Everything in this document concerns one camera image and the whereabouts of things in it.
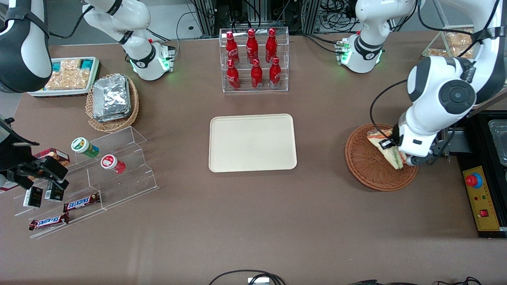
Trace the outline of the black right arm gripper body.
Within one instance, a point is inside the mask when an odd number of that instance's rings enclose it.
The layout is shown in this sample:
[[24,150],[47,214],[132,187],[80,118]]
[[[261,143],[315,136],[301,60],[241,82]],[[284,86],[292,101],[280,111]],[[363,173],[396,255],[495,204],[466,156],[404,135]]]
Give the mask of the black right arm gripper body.
[[38,146],[38,142],[29,141],[15,132],[8,131],[1,131],[0,137],[0,171],[10,170],[34,160],[31,147]]

